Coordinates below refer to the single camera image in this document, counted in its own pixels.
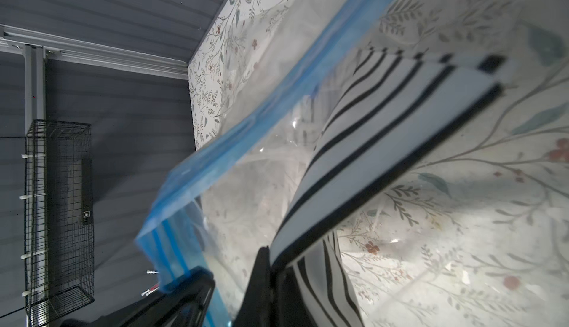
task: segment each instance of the wire basket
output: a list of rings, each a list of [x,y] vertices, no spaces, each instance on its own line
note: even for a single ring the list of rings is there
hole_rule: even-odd
[[[25,146],[25,306],[44,326],[94,301],[90,124],[36,120]]]

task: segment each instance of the gray paneled ceiling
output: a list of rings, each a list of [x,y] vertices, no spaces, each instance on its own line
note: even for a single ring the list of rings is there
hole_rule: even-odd
[[[188,61],[225,0],[0,0],[0,24]]]

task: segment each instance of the plastic wrap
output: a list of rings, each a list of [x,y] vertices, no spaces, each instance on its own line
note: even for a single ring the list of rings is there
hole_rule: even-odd
[[[563,4],[395,0],[368,34],[364,44],[377,48],[495,52],[520,67],[503,97],[338,228],[366,325],[559,325],[567,319],[569,23]],[[264,61],[248,61],[248,70],[226,75],[227,83],[248,78],[253,84],[255,63]],[[224,105],[230,109],[221,119],[224,133],[266,98],[246,85],[235,89],[238,96]],[[271,240],[311,150],[296,146],[303,136],[286,134],[297,118],[287,113],[202,195],[212,240],[224,247],[219,261],[231,266],[231,281],[216,275],[229,309],[240,301],[231,284],[247,281],[254,252]]]
[[[254,254],[273,237],[338,97],[336,90],[318,88],[345,78],[334,69],[342,61],[339,69],[353,64],[359,39],[391,1],[295,0],[290,6],[259,61],[248,61],[258,66],[228,104],[223,135],[172,170],[138,234],[137,243],[160,273],[161,289],[207,267],[231,314],[236,311]],[[199,195],[203,219],[195,214]],[[249,235],[250,244],[220,228],[231,219],[248,221],[238,234]],[[232,256],[218,249],[231,251],[232,245]]]

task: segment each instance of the floral pattern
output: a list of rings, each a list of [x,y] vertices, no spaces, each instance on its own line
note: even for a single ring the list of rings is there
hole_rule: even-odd
[[[248,58],[245,55],[247,52],[258,50],[259,40],[245,42],[248,37],[243,30],[249,27],[247,23],[257,19],[267,23],[264,30],[267,35],[264,37],[270,39],[271,33],[286,14],[289,1],[229,0],[221,10],[188,66],[196,149],[217,136],[220,118],[237,95],[234,90],[242,86],[257,67],[254,63],[251,68],[245,69],[246,64],[239,64],[237,68],[243,74],[239,83],[232,83],[224,74],[233,60],[243,61]]]
[[[277,25],[288,1],[229,0],[221,12],[188,69],[196,148],[241,85],[224,83],[224,61],[263,44],[235,27],[263,12]],[[338,226],[366,326],[569,320],[566,4],[395,0],[363,43],[518,62],[502,97]]]

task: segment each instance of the black and white stripes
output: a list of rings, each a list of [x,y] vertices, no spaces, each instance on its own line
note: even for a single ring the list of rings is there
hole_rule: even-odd
[[[270,247],[273,272],[294,268],[319,326],[361,325],[329,232],[484,108],[512,72],[495,55],[387,49],[356,67]]]
[[[363,327],[334,233],[306,252],[293,268],[304,305],[318,326]]]

